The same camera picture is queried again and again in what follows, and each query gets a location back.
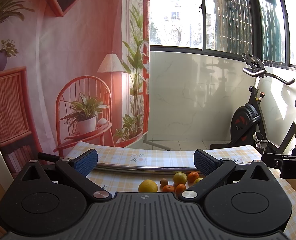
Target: tile floor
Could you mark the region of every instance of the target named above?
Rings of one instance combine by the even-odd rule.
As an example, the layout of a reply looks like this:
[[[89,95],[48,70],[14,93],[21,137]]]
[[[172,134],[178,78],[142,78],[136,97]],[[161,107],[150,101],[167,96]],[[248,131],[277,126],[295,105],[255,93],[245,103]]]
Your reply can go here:
[[[158,143],[167,147],[170,147],[174,151],[193,151],[196,149],[209,150],[210,145],[214,143],[229,143],[229,141],[155,141],[152,142]],[[136,144],[130,148],[136,149],[145,149],[145,150],[163,150],[156,146],[151,146],[145,143]]]

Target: exercise bike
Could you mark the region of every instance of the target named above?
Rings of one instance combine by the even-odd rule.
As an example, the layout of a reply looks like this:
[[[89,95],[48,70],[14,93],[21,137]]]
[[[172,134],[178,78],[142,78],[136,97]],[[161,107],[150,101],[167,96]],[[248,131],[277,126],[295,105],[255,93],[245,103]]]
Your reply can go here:
[[[270,142],[267,139],[266,125],[260,106],[265,93],[260,92],[258,97],[258,87],[260,79],[267,76],[275,78],[285,85],[291,85],[295,83],[295,79],[287,82],[272,73],[268,73],[265,69],[264,63],[258,57],[245,53],[242,53],[241,55],[247,66],[250,66],[250,68],[243,68],[242,71],[251,77],[256,77],[256,82],[254,86],[249,87],[251,95],[248,103],[246,103],[244,106],[239,107],[232,117],[230,126],[231,142],[228,144],[212,144],[210,145],[210,149],[212,150],[252,145],[261,154],[264,154],[265,152],[283,154],[294,136],[296,136],[296,123],[292,123],[279,147]]]

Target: exercise bike handlebar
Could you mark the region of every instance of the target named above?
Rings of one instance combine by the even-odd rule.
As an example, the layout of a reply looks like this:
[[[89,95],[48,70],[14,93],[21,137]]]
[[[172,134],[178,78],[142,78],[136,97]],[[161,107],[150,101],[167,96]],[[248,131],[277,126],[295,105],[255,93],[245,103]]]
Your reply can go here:
[[[272,78],[276,78],[277,80],[279,80],[280,82],[284,83],[285,85],[291,85],[291,84],[294,84],[296,82],[296,80],[293,78],[292,80],[290,81],[285,81],[284,79],[280,78],[279,76],[276,76],[274,74],[271,74],[271,73],[267,73],[267,76],[268,77],[272,77]]]
[[[267,71],[265,69],[257,71],[257,72],[252,72],[250,70],[253,70],[252,68],[242,68],[242,71],[245,72],[247,75],[251,76],[251,77],[260,77],[263,76],[267,73]]]

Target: plaid tablecloth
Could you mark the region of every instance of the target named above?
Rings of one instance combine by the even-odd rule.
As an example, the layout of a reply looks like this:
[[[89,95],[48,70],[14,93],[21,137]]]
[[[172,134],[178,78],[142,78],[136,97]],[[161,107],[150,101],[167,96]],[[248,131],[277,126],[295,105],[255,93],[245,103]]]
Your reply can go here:
[[[99,163],[127,165],[130,169],[131,166],[178,167],[179,171],[181,167],[194,167],[193,154],[195,151],[129,149],[93,145],[84,142],[79,142],[67,157],[75,158],[89,149],[96,149],[98,152]],[[261,158],[260,153],[251,146],[206,150],[206,152],[217,159],[227,157],[234,160],[236,163],[250,163],[253,160]],[[296,192],[285,179],[280,178],[279,170],[270,170],[288,195],[293,205],[292,216],[284,233],[291,240],[296,240]],[[145,179],[151,179],[159,185],[162,175],[138,175],[119,172],[92,171],[87,178],[114,195],[117,191],[138,192],[139,184]],[[169,184],[172,184],[172,176],[166,176],[165,178],[169,181]]]

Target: lemon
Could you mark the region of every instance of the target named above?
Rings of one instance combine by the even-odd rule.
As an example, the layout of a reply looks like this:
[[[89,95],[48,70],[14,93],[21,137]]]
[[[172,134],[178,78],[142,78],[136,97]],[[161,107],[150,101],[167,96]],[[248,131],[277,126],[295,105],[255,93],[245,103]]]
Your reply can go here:
[[[158,191],[158,186],[157,184],[150,180],[146,179],[143,182],[140,183],[138,187],[138,192],[157,192]]]
[[[199,181],[201,181],[201,180],[202,180],[202,178],[198,178],[198,179],[196,179],[195,182],[194,182],[194,184],[196,184],[197,182],[199,182]]]
[[[173,180],[174,180],[175,185],[179,185],[179,184],[184,184],[185,185],[186,182],[187,182],[187,176],[183,172],[177,172],[174,175]]]

